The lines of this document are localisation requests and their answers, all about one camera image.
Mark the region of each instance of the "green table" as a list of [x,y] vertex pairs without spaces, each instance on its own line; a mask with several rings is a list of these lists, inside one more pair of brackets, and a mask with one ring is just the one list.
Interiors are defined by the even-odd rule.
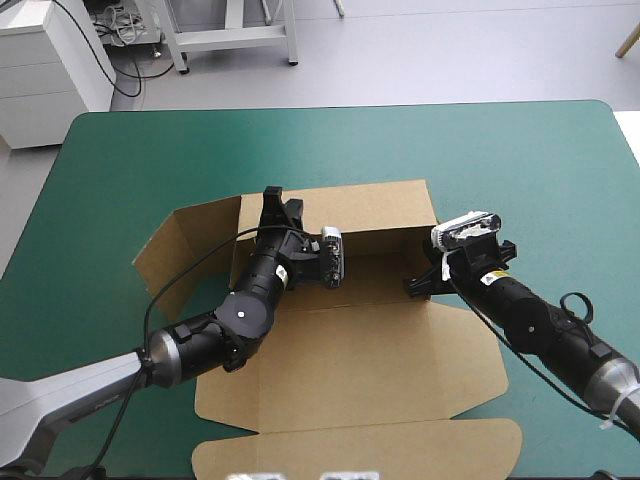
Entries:
[[[429,181],[443,219],[499,212],[502,238],[519,246],[514,274],[549,300],[588,293],[596,332],[640,360],[640,169],[606,105],[172,111],[73,124],[0,282],[0,376],[32,379],[137,346],[148,298],[131,260],[176,207],[268,184],[410,178]],[[224,283],[213,279],[191,308],[213,305]],[[504,358],[507,394],[463,417],[522,426],[514,475],[640,471],[626,434],[599,431]],[[238,433],[195,416],[194,385],[137,395],[106,459],[111,474],[188,475],[196,444]],[[90,461],[114,412],[64,432],[49,473]]]

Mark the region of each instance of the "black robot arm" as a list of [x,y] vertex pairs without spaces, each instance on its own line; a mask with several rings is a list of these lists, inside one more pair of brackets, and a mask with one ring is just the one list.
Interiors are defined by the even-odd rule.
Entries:
[[[271,330],[286,289],[306,282],[340,286],[344,276],[340,231],[324,227],[315,240],[302,230],[302,201],[282,203],[281,194],[279,187],[265,190],[255,250],[219,307],[155,331],[148,338],[149,351],[126,353],[33,382],[0,378],[0,477],[25,479],[28,471],[40,473],[59,432],[123,400],[107,436],[108,448],[134,391],[150,385],[171,387],[220,366],[227,371],[241,368]],[[105,447],[92,465],[70,470],[64,480],[88,478],[104,451]]]
[[344,277],[340,231],[324,227],[320,241],[302,231],[302,201],[282,203],[282,189],[267,187],[256,247],[222,304],[151,338],[151,383],[169,387],[223,366],[244,366],[271,330],[287,288],[323,283],[337,288]]
[[[504,331],[507,346],[536,355],[600,418],[617,415],[640,435],[638,367],[591,331],[593,306],[578,292],[563,296],[560,306],[533,293],[506,270],[516,246],[498,243],[501,221],[495,214],[470,212],[435,227],[425,242],[434,265],[406,282],[410,295],[458,293],[479,315]],[[577,296],[587,307],[584,318],[566,306]]]

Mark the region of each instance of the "white cabinet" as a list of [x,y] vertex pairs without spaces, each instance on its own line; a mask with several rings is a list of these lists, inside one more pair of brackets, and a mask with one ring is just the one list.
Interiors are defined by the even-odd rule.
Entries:
[[[61,3],[115,81],[81,0]],[[91,49],[58,5],[25,0],[0,13],[0,135],[11,148],[62,143],[74,118],[108,111],[112,95]]]

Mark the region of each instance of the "cable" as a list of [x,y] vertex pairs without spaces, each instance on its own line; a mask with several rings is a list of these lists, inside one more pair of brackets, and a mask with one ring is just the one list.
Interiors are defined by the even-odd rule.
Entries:
[[[113,33],[115,33],[115,30],[111,29],[110,27],[108,27],[107,25],[104,25],[103,23],[99,23],[99,22],[93,22],[93,26],[96,28],[100,28],[102,29],[101,31],[98,32],[98,36],[99,37],[104,37],[106,35],[113,35]],[[135,63],[135,58],[133,57],[133,55],[131,55],[131,61],[132,63]],[[171,65],[169,65],[165,70],[163,70],[160,73],[154,73],[153,75],[132,75],[130,73],[127,73],[123,70],[120,70],[119,68],[115,67],[114,65],[112,65],[112,68],[124,75],[125,77],[130,77],[130,78],[135,78],[135,79],[139,79],[139,80],[150,80],[153,78],[160,78],[164,75],[166,75],[167,73],[169,73],[171,71],[171,69],[173,68],[174,64],[173,62],[171,63]]]
[[122,418],[124,417],[124,414],[127,411],[127,407],[129,406],[129,400],[131,400],[131,396],[133,395],[133,392],[135,392],[136,386],[138,385],[138,382],[140,381],[140,378],[142,377],[143,372],[144,372],[144,369],[140,368],[134,375],[133,380],[131,380],[131,384],[127,389],[127,393],[122,399],[122,405],[120,405],[118,414],[116,415],[116,418],[113,420],[113,424],[111,425],[111,430],[109,430],[109,434],[107,435],[107,438],[102,444],[102,447],[100,448],[100,452],[98,452],[98,455],[96,455],[96,458],[91,463],[91,465],[89,465],[89,467],[85,469],[85,471],[80,476],[79,480],[87,480],[91,476],[91,474],[95,471],[95,469],[98,468],[98,466],[100,465],[100,462],[102,462],[102,459],[107,454],[107,451],[111,446],[111,442],[113,441],[113,437],[115,437],[116,432],[118,431],[118,427],[122,422]]
[[116,72],[118,72],[118,73],[120,73],[120,74],[124,75],[125,77],[130,77],[130,78],[139,78],[139,79],[141,79],[141,80],[149,80],[149,79],[152,79],[152,78],[160,78],[160,77],[162,77],[162,76],[166,75],[167,73],[169,73],[169,72],[171,71],[171,69],[172,69],[172,68],[173,68],[173,63],[171,63],[171,65],[169,65],[169,66],[167,67],[167,69],[166,69],[166,70],[163,70],[163,71],[162,71],[162,72],[160,72],[160,73],[155,73],[155,74],[153,74],[153,75],[137,76],[137,75],[131,75],[130,73],[124,72],[124,71],[120,70],[119,68],[113,67],[113,69],[114,69]]
[[103,75],[105,76],[105,78],[109,81],[109,83],[111,84],[111,86],[113,86],[113,88],[120,93],[121,95],[124,95],[125,97],[129,97],[129,98],[135,98],[137,96],[139,96],[142,93],[142,80],[138,79],[138,91],[136,93],[127,93],[124,90],[122,90],[120,87],[118,87],[116,85],[116,83],[111,80],[111,77],[109,77],[109,75],[107,74],[107,71],[104,69],[104,67],[102,66],[102,62],[100,62],[100,59],[98,58],[98,54],[96,53],[96,51],[93,49],[93,45],[91,45],[91,42],[89,41],[89,39],[87,38],[86,33],[84,33],[84,30],[82,30],[82,27],[80,26],[80,24],[78,23],[78,21],[76,20],[76,18],[71,14],[71,12],[67,9],[67,7],[65,7],[64,5],[62,5],[62,3],[60,3],[59,0],[51,0],[53,3],[55,3],[57,6],[59,6],[66,14],[67,16],[71,19],[71,21],[75,24],[75,26],[78,28],[78,30],[80,31],[80,33],[82,34],[82,38],[84,38],[84,41],[87,43],[87,45],[89,46],[89,49],[91,50],[91,53],[93,54],[93,58],[95,58],[96,63],[98,64],[98,67],[100,68],[100,70],[102,71]]
[[200,258],[195,260],[187,268],[185,268],[184,270],[179,272],[177,275],[175,275],[171,280],[169,280],[167,283],[165,283],[164,286],[158,291],[158,293],[156,293],[156,295],[151,299],[151,301],[147,305],[147,309],[146,309],[146,311],[144,313],[144,326],[143,326],[144,348],[143,348],[143,354],[145,355],[145,358],[147,360],[149,359],[149,352],[150,352],[150,350],[149,350],[149,340],[150,340],[149,339],[149,321],[150,321],[150,318],[151,318],[151,310],[153,309],[154,305],[158,302],[158,300],[160,300],[160,298],[162,298],[162,296],[165,293],[167,293],[167,291],[173,285],[175,285],[181,278],[183,278],[188,273],[192,272],[196,267],[198,267],[198,265],[200,265],[202,262],[204,262],[211,255],[215,254],[221,248],[224,248],[225,246],[227,246],[228,244],[230,244],[234,240],[237,240],[238,238],[242,237],[243,235],[246,235],[246,234],[252,233],[252,232],[261,232],[261,231],[264,231],[264,230],[289,230],[289,231],[301,233],[303,235],[311,237],[311,234],[308,233],[308,232],[305,232],[304,230],[301,230],[299,228],[294,228],[294,227],[288,227],[286,225],[266,225],[266,226],[263,226],[263,227],[258,226],[258,227],[248,228],[248,229],[243,230],[241,232],[238,232],[235,235],[230,236],[226,240],[218,243],[215,247],[211,248],[211,250],[209,250],[204,255],[202,255]]
[[[558,393],[562,398],[564,398],[566,401],[568,401],[569,403],[571,403],[574,407],[579,408],[580,410],[582,410],[585,413],[588,413],[591,416],[594,416],[596,418],[599,418],[600,420],[608,420],[609,417],[607,417],[606,415],[603,415],[602,413],[598,413],[595,410],[592,410],[591,408],[587,407],[586,405],[583,405],[582,403],[578,402],[576,399],[574,399],[573,397],[571,397],[571,395],[569,395],[567,392],[565,392],[562,388],[560,388],[553,380],[551,380],[547,375],[545,375],[540,369],[538,369],[535,365],[533,365],[529,360],[527,360],[524,355],[522,355],[520,352],[518,352],[515,348],[513,348],[513,346],[511,345],[511,343],[509,342],[509,340],[507,340],[504,336],[502,336],[502,334],[493,326],[493,324],[485,317],[484,313],[482,313],[475,305],[473,305],[468,299],[467,297],[465,297],[465,295],[460,291],[460,289],[458,288],[458,286],[455,284],[455,282],[453,281],[453,278],[449,279],[449,283],[451,284],[451,286],[453,287],[453,289],[456,291],[456,293],[458,294],[458,296],[464,301],[464,303],[467,304],[467,306],[471,309],[471,311],[473,313],[475,313],[478,318],[482,321],[482,323],[484,323],[486,325],[486,327],[491,330],[491,332],[496,336],[496,338],[500,341],[500,343],[502,343],[505,347],[507,347],[511,353],[513,353],[522,363],[524,363],[533,373],[535,373],[543,382],[545,382],[547,385],[549,385],[556,393]],[[640,437],[638,435],[636,435],[629,427],[627,427],[624,423],[618,421],[618,420],[614,420],[613,424],[619,428],[621,428],[622,430],[624,430],[625,432],[627,432],[629,435],[631,435],[633,438],[635,438],[638,442],[640,442]]]

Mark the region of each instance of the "flattened cardboard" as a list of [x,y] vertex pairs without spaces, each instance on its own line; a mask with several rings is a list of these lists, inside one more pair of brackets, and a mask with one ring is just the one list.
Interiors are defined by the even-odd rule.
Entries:
[[501,361],[477,318],[433,302],[284,311],[250,372],[198,379],[196,413],[262,433],[448,419],[505,392]]
[[[284,192],[288,198],[304,200],[310,233],[341,229],[346,279],[337,290],[287,291],[274,329],[243,369],[199,377],[198,415],[262,432],[200,445],[199,480],[236,467],[282,465],[290,478],[319,478],[372,464],[385,480],[425,472],[504,478],[519,451],[517,426],[448,420],[506,390],[495,338],[470,312],[410,299],[402,287],[428,266],[422,241],[436,217],[425,182]],[[262,195],[250,194],[174,211],[134,261],[150,294],[211,246],[256,226],[261,208]],[[253,247],[248,236],[204,262],[161,303],[167,317],[178,315],[202,276],[230,271],[233,284]]]
[[521,444],[511,420],[440,420],[205,442],[192,464],[198,480],[255,472],[317,480],[350,470],[377,471],[383,480],[497,480],[509,475]]

